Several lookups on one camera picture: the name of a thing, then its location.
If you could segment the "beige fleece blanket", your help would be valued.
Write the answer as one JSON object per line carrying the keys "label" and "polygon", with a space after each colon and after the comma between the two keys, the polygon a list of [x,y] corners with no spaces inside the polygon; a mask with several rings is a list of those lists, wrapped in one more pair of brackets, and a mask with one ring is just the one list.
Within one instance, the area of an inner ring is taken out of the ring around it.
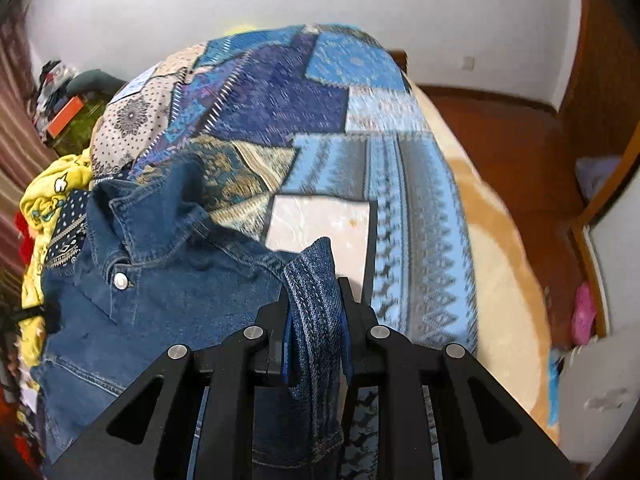
{"label": "beige fleece blanket", "polygon": [[414,96],[454,175],[468,222],[478,309],[477,359],[555,443],[551,420],[551,333],[544,293],[508,208],[480,176],[469,155],[416,84]]}

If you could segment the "orange box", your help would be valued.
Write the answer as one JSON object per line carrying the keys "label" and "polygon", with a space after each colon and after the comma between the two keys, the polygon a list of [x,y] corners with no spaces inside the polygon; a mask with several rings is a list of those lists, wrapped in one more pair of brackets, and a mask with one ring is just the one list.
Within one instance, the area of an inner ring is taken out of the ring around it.
{"label": "orange box", "polygon": [[79,96],[73,96],[49,122],[48,135],[55,139],[78,115],[84,105],[84,101]]}

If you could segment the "green storage box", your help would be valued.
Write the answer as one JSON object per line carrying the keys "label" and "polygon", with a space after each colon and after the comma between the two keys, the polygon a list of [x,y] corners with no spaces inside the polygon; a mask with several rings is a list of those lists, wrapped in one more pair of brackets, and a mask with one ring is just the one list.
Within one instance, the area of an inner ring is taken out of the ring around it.
{"label": "green storage box", "polygon": [[48,135],[50,147],[60,157],[80,154],[88,148],[93,128],[104,114],[106,104],[111,99],[107,94],[96,92],[79,97],[85,105],[78,115],[55,139]]}

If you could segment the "wall power socket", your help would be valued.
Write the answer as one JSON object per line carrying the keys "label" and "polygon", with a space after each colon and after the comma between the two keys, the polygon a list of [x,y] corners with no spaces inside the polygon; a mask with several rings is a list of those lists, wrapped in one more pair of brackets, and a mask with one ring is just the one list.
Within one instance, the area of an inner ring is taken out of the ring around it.
{"label": "wall power socket", "polygon": [[462,58],[461,68],[462,70],[466,70],[467,72],[472,72],[475,67],[475,58],[474,56],[465,56]]}

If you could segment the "blue denim jacket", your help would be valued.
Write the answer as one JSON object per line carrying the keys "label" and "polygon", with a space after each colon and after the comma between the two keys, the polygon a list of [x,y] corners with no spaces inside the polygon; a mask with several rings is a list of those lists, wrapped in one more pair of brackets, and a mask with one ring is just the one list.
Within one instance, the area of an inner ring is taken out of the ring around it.
{"label": "blue denim jacket", "polygon": [[330,241],[273,252],[218,226],[203,206],[204,165],[182,155],[148,183],[100,182],[77,256],[43,274],[58,314],[32,377],[43,391],[50,460],[59,458],[164,350],[219,344],[288,296],[288,388],[256,394],[259,479],[329,479],[346,322]]}

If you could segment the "striped red gold curtain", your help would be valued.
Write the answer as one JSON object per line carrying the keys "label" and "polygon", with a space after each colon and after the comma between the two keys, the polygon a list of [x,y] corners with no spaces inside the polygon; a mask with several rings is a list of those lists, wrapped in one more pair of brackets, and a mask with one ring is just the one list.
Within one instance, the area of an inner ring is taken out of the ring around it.
{"label": "striped red gold curtain", "polygon": [[37,85],[21,4],[1,15],[0,55],[1,298],[17,307],[25,265],[14,217],[26,186],[55,159],[32,123]]}

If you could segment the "red plush item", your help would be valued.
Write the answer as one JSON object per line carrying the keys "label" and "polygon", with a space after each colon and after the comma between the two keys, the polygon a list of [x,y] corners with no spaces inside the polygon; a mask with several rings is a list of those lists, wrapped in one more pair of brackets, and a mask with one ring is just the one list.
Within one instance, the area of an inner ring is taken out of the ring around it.
{"label": "red plush item", "polygon": [[29,224],[21,211],[17,211],[14,216],[14,226],[18,232],[18,254],[24,263],[24,266],[29,266],[30,260],[32,260],[32,252],[35,247],[35,240],[30,234]]}

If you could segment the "pile of clothes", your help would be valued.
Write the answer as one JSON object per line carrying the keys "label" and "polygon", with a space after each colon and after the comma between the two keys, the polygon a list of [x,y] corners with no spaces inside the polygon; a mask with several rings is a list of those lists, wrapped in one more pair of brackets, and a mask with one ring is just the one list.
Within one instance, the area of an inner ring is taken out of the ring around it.
{"label": "pile of clothes", "polygon": [[114,96],[125,81],[104,70],[78,72],[60,60],[42,66],[37,90],[34,124],[43,129],[74,96],[98,92]]}

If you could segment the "pink cloth item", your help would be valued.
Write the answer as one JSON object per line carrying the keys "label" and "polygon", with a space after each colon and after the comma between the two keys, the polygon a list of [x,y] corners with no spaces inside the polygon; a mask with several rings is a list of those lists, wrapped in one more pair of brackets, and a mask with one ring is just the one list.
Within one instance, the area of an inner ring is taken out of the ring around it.
{"label": "pink cloth item", "polygon": [[570,333],[576,346],[588,344],[596,334],[597,309],[594,305],[590,287],[583,282],[576,289],[574,311],[570,321]]}

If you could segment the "blue patchwork bedspread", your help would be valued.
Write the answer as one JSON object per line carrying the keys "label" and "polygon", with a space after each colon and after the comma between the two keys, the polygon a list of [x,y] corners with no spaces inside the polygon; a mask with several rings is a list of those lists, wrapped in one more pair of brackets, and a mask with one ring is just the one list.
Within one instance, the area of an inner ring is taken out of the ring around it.
{"label": "blue patchwork bedspread", "polygon": [[96,180],[206,161],[208,210],[274,250],[332,242],[385,325],[475,350],[468,222],[404,70],[337,24],[250,30],[183,49],[119,87],[90,141]]}

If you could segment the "yellow duck print blanket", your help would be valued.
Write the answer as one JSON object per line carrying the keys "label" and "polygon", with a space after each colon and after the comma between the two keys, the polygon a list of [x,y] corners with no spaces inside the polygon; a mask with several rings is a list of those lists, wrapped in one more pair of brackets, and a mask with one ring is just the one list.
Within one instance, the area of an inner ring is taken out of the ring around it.
{"label": "yellow duck print blanket", "polygon": [[26,220],[27,233],[34,236],[34,249],[23,276],[22,308],[42,306],[41,285],[50,241],[64,202],[73,190],[85,190],[92,179],[90,150],[58,158],[29,183],[18,205]]}

